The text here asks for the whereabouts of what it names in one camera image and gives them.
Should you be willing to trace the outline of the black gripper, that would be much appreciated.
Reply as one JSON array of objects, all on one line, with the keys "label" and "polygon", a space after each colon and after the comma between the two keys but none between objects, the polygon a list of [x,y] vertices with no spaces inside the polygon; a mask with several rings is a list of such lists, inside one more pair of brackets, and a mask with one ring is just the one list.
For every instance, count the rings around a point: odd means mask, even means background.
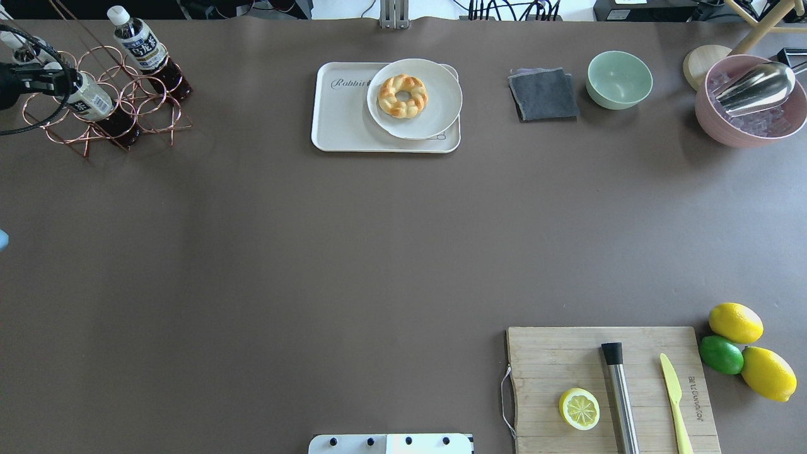
[{"label": "black gripper", "polygon": [[[53,97],[69,97],[77,92],[77,70],[73,68],[44,69],[28,64],[1,63],[1,109],[6,110],[17,103],[23,94]],[[34,83],[46,81],[44,86]]]}]

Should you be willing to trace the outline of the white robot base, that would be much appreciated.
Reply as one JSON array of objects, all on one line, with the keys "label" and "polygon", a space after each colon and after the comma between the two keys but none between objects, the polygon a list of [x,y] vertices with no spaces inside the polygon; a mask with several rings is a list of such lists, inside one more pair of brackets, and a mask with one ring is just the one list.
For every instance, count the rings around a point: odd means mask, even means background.
[{"label": "white robot base", "polygon": [[319,434],[308,453],[474,453],[471,434],[458,432]]}]

